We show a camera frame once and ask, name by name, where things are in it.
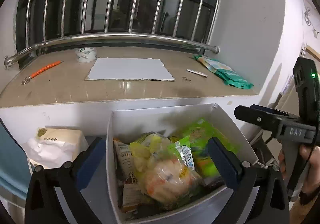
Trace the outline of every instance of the snack bag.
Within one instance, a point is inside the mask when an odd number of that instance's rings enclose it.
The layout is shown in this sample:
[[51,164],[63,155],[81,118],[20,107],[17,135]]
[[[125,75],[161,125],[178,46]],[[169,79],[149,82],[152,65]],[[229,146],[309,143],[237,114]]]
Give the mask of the snack bag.
[[136,183],[137,180],[134,176],[134,160],[129,145],[113,140],[113,144],[116,148],[117,157],[120,163],[120,167],[123,171],[126,183]]
[[218,60],[209,59],[202,55],[194,55],[194,58],[209,69],[209,71],[221,78],[225,85],[231,85],[243,89],[250,89],[253,86],[253,84],[233,71],[232,68]]
[[117,139],[113,140],[113,144],[116,148],[118,161],[125,178],[121,211],[130,212],[137,209],[143,194],[135,177],[134,160],[129,145]]
[[188,202],[186,198],[193,195],[201,177],[175,154],[164,151],[158,155],[143,174],[144,191],[164,209],[172,210],[180,206],[179,202]]
[[168,149],[172,151],[178,158],[181,158],[185,165],[195,171],[195,163],[193,162],[193,157],[190,149],[190,140],[188,136],[177,140],[173,144],[170,144],[168,146]]
[[[186,146],[185,155],[182,146]],[[181,159],[182,156],[190,161],[188,139],[180,140],[177,148],[175,143],[171,144],[169,139],[158,133],[143,136],[130,144],[142,193],[162,203],[167,210],[187,201],[201,180]]]
[[207,144],[211,137],[217,137],[228,151],[237,152],[237,149],[228,139],[204,119],[188,125],[176,133],[176,136],[179,138],[189,138],[196,170],[202,178],[214,177],[219,174],[208,153]]
[[143,172],[147,167],[150,156],[158,150],[166,149],[170,143],[171,141],[168,138],[158,133],[144,135],[130,143],[136,171]]

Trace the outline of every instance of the countertop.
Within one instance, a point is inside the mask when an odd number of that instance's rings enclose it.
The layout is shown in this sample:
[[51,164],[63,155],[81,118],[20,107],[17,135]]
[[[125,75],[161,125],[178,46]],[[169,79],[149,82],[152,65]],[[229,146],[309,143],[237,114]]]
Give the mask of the countertop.
[[[175,81],[151,80],[84,80],[95,61],[78,63],[75,49],[52,52],[37,57],[7,85],[0,95],[0,107],[27,106],[85,101],[124,99],[196,98],[255,95],[251,90],[226,86],[223,81],[193,59],[190,53],[144,47],[97,47],[101,58],[160,59]],[[31,79],[28,75],[55,61],[63,60]],[[203,78],[187,72],[203,72]]]

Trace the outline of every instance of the key ring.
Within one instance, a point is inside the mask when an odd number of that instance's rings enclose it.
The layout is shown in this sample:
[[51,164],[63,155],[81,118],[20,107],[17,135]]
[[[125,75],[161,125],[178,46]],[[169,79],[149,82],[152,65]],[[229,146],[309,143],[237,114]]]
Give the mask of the key ring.
[[22,82],[21,82],[21,85],[26,85],[30,82],[30,79],[31,79],[31,76],[27,76]]

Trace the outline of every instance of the green package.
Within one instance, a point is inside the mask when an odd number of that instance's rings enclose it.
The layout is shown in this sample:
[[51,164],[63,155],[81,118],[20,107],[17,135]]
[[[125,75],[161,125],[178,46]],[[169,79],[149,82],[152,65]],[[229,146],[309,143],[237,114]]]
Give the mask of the green package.
[[168,151],[174,153],[178,158],[181,158],[185,165],[195,171],[195,163],[193,161],[188,136],[170,144]]
[[234,72],[232,68],[218,60],[208,59],[202,55],[194,55],[194,58],[209,69],[209,71],[221,78],[225,85],[231,85],[243,89],[250,89],[253,86],[253,84],[245,80],[238,73]]
[[228,151],[236,154],[238,150],[218,129],[202,118],[177,132],[176,136],[189,139],[196,171],[203,178],[219,174],[208,153],[207,144],[211,137],[217,137]]

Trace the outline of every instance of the handrail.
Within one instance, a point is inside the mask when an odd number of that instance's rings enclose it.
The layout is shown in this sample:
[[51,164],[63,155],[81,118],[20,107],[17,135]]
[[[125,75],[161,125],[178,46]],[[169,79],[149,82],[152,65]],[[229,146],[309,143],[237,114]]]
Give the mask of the handrail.
[[103,40],[152,40],[157,42],[166,42],[171,44],[179,44],[184,47],[193,47],[193,48],[204,48],[211,50],[213,53],[218,54],[219,48],[216,46],[209,46],[200,42],[195,42],[187,39],[174,38],[170,36],[162,36],[162,35],[154,35],[154,34],[146,34],[146,33],[129,33],[129,32],[109,32],[109,33],[87,33],[87,34],[79,34],[73,36],[67,36],[63,38],[51,39],[43,42],[36,43],[30,47],[25,48],[21,52],[9,57],[6,56],[4,58],[4,67],[8,69],[14,63],[16,63],[19,59],[25,57],[31,51],[51,46],[59,46],[66,43],[77,43],[86,40],[93,40],[101,42]]

